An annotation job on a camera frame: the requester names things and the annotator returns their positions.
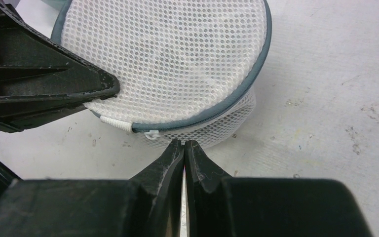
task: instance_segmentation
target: scuffed white surface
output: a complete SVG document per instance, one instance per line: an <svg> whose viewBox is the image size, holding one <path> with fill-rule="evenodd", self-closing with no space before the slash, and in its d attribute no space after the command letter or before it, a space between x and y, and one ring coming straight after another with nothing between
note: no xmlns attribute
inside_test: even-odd
<svg viewBox="0 0 379 237"><path fill-rule="evenodd" d="M18 8L26 2L35 1ZM273 35L257 108L236 138L207 155L237 176L340 180L379 236L379 1L269 5ZM129 178L160 153L89 111L0 134L0 160L22 178Z"/></svg>

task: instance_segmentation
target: table surface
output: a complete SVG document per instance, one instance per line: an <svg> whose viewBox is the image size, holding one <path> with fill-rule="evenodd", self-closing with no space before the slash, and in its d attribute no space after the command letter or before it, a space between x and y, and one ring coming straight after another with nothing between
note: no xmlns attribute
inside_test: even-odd
<svg viewBox="0 0 379 237"><path fill-rule="evenodd" d="M379 0L268 2L256 110L206 153L235 176L340 180L379 236ZM17 11L50 36L55 9L21 0ZM23 179L126 179L160 154L90 111L0 134L0 160Z"/></svg>

